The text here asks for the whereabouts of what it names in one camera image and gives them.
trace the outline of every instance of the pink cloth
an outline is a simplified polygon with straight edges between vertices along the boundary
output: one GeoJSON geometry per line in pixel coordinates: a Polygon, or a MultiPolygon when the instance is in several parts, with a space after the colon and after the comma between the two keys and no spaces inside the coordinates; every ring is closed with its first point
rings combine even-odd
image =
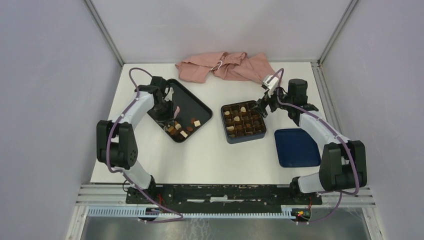
{"type": "Polygon", "coordinates": [[[275,74],[262,52],[251,58],[245,52],[203,53],[184,59],[175,64],[175,67],[178,69],[179,79],[196,83],[204,83],[209,72],[223,80],[252,80],[257,83],[262,83],[267,75],[275,74]]]}

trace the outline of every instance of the white wall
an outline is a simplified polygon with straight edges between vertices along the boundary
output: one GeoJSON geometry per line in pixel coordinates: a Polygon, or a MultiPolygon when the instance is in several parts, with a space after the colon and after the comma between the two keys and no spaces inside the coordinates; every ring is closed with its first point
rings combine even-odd
{"type": "Polygon", "coordinates": [[[120,67],[82,0],[0,1],[0,33],[0,239],[63,239],[120,67]]]}
{"type": "Polygon", "coordinates": [[[317,60],[349,0],[93,0],[126,63],[205,52],[317,60]]]}
{"type": "Polygon", "coordinates": [[[363,0],[324,62],[389,240],[423,239],[424,1],[363,0]]]}

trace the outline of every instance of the white chocolate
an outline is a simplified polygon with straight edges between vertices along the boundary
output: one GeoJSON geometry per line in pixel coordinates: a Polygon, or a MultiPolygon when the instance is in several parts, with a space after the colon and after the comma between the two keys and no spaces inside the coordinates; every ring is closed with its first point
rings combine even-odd
{"type": "Polygon", "coordinates": [[[187,135],[187,133],[185,131],[181,131],[180,134],[184,137],[187,138],[189,135],[187,135]]]}

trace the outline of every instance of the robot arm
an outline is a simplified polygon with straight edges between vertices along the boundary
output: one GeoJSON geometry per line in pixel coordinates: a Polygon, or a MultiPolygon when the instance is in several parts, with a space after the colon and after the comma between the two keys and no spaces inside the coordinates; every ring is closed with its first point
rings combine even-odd
{"type": "Polygon", "coordinates": [[[110,143],[110,166],[115,168],[115,170],[122,171],[141,189],[148,190],[150,186],[155,185],[151,184],[155,180],[137,161],[138,148],[134,128],[150,110],[156,113],[154,120],[157,123],[163,126],[174,124],[173,90],[167,87],[167,81],[160,76],[153,76],[149,85],[139,85],[137,88],[139,94],[135,90],[130,101],[133,102],[135,100],[135,103],[125,115],[118,114],[110,120],[98,122],[96,128],[96,154],[98,161],[106,164],[108,137],[112,126],[121,117],[112,134],[112,138],[119,136],[119,139],[118,142],[110,143]]]}
{"type": "Polygon", "coordinates": [[[314,193],[323,191],[339,191],[355,188],[355,176],[352,167],[342,160],[348,159],[348,153],[340,141],[343,141],[352,156],[356,167],[359,186],[367,184],[367,167],[365,146],[361,141],[351,141],[341,135],[323,118],[319,110],[308,103],[308,83],[302,79],[291,79],[288,82],[288,92],[278,86],[277,77],[268,76],[262,87],[266,89],[263,98],[257,101],[256,110],[266,118],[266,107],[271,113],[277,109],[287,110],[288,117],[305,130],[322,150],[319,172],[295,177],[290,187],[296,193],[314,193]]]}

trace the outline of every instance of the metal floor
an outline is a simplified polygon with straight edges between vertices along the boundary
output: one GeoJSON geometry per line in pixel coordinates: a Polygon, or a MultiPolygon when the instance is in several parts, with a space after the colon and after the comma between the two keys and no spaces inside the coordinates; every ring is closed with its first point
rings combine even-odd
{"type": "MultiPolygon", "coordinates": [[[[330,209],[312,209],[312,219],[330,209]]],[[[87,217],[84,240],[369,240],[363,211],[340,208],[330,218],[296,226],[287,219],[207,219],[144,224],[129,217],[87,217]]]]}

